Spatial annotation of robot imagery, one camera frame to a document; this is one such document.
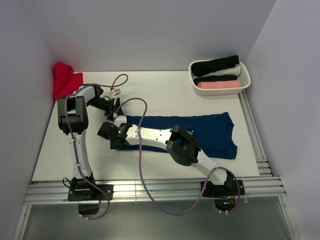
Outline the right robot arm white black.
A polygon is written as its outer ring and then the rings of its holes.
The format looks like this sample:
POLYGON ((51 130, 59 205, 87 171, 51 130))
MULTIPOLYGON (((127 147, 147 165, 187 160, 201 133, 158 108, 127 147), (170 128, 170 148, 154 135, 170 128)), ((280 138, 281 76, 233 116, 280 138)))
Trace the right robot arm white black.
POLYGON ((128 146, 141 145, 166 150, 179 165, 193 167, 205 176, 222 195, 234 188, 234 178, 225 169, 218 167, 199 146, 195 137, 183 127, 172 129, 152 129, 135 124, 121 123, 116 126, 109 122, 101 125, 98 136, 110 141, 110 148, 123 150, 128 146))

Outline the blue Mickey Mouse t-shirt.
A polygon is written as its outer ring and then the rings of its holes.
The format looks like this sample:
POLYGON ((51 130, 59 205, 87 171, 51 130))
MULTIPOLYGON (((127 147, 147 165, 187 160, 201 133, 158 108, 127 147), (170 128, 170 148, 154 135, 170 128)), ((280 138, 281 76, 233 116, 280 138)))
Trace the blue Mickey Mouse t-shirt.
POLYGON ((193 136, 209 158, 234 160, 238 147, 232 139, 234 124, 228 112, 198 116, 145 116, 143 129, 172 130, 175 126, 193 136))

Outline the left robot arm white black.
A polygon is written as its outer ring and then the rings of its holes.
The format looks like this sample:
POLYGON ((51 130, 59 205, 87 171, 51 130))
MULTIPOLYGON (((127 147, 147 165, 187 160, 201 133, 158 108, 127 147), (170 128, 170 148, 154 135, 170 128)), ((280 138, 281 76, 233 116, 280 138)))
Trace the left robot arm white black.
POLYGON ((98 190, 86 147, 86 130, 89 126, 87 106, 104 111, 104 115, 113 119, 115 110, 120 106, 121 93, 111 88, 107 96, 98 84, 84 84, 66 97, 57 101, 58 127, 67 137, 71 151, 73 177, 69 183, 69 193, 91 200, 98 190))

